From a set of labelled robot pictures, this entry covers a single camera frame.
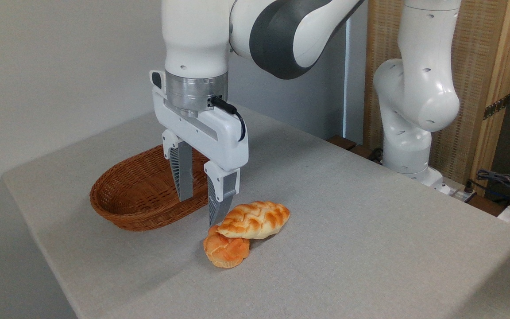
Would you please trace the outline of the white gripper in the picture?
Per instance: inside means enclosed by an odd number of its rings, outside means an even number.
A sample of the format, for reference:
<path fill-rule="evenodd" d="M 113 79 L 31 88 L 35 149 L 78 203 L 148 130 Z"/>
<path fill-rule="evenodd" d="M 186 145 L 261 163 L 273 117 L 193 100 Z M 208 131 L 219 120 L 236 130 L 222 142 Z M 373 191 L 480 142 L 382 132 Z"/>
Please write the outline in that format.
<path fill-rule="evenodd" d="M 239 193 L 239 168 L 248 161 L 248 137 L 240 121 L 209 102 L 212 97 L 227 99 L 228 73 L 152 70 L 150 81 L 156 117 L 167 129 L 162 133 L 164 157 L 181 202 L 193 196 L 193 148 L 211 160 L 204 171 L 214 226 Z"/>

